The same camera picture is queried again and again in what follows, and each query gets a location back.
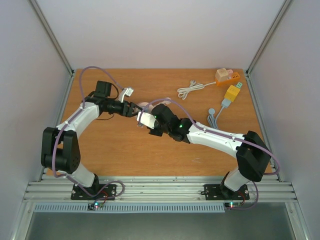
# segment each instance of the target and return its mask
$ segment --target yellow block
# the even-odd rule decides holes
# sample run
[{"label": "yellow block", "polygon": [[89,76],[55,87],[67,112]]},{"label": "yellow block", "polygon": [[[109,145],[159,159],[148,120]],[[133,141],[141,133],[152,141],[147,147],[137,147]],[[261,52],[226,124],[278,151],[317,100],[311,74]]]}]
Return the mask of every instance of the yellow block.
[{"label": "yellow block", "polygon": [[236,96],[238,95],[239,92],[240,92],[240,88],[237,88],[236,86],[231,85],[226,91],[224,98],[233,102],[236,99]]}]

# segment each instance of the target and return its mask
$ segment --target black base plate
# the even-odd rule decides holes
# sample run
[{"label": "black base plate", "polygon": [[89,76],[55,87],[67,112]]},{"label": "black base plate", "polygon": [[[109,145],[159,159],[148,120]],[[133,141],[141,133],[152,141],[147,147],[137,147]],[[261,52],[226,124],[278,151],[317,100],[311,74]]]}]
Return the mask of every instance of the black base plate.
[{"label": "black base plate", "polygon": [[[103,188],[105,184],[99,184],[100,188]],[[115,196],[117,194],[117,185],[115,184],[109,184],[103,189],[104,192],[108,194],[108,197]],[[80,187],[73,185],[71,193],[71,200],[96,200],[96,199],[103,199],[105,194],[104,193],[99,193],[95,197],[91,197],[87,195]]]},{"label": "black base plate", "polygon": [[[249,200],[249,193],[245,193],[248,190],[247,185],[243,185],[237,192],[241,192],[245,200]],[[232,196],[231,199],[225,199],[220,190],[220,184],[205,184],[204,191],[201,192],[202,195],[205,195],[205,200],[243,200],[243,197],[240,196],[237,192]]]}]

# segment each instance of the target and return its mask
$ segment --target gray floor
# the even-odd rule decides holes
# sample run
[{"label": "gray floor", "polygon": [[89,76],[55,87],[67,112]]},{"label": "gray floor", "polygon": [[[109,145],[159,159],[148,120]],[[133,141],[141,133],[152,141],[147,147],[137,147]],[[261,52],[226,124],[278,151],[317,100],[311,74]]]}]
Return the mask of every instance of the gray floor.
[{"label": "gray floor", "polygon": [[27,240],[290,240],[284,203],[226,213],[33,214]]}]

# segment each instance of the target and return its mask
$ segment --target brown surface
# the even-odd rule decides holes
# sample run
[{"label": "brown surface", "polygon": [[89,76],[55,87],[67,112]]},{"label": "brown surface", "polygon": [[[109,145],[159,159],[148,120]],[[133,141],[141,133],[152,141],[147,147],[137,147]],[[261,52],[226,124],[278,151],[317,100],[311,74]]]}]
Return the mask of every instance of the brown surface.
[{"label": "brown surface", "polygon": [[[224,109],[218,119],[221,130],[232,133],[255,131],[260,128],[252,104],[249,89],[241,69],[243,83],[236,100]],[[131,86],[134,93],[128,101],[150,102],[170,97],[182,104],[192,117],[208,125],[208,109],[219,111],[221,101],[229,85],[206,86],[191,92],[186,100],[178,98],[177,89],[188,87],[190,80],[207,84],[213,82],[215,69],[110,69],[110,74],[123,86]],[[76,72],[67,101],[63,120],[80,105],[80,70]],[[109,81],[100,70],[89,69],[83,75],[84,94],[96,87],[97,80]],[[171,110],[180,118],[185,117],[173,103]],[[103,113],[99,118],[107,119]],[[135,118],[115,115],[107,121],[93,121],[79,138],[81,162],[98,176],[224,176],[237,166],[237,161],[228,154],[210,147],[176,142],[167,135],[157,137],[148,130],[137,127]]]}]

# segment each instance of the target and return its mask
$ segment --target white wall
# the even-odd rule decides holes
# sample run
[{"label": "white wall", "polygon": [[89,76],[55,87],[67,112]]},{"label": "white wall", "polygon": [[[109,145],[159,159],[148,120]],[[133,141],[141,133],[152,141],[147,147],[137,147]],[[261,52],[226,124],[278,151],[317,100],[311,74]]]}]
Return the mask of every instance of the white wall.
[{"label": "white wall", "polygon": [[0,7],[0,239],[9,239],[28,181],[39,177],[42,131],[56,119],[67,70],[26,0]]},{"label": "white wall", "polygon": [[74,69],[246,69],[283,0],[38,3]]},{"label": "white wall", "polygon": [[320,1],[295,0],[252,73],[272,148],[320,239]]}]

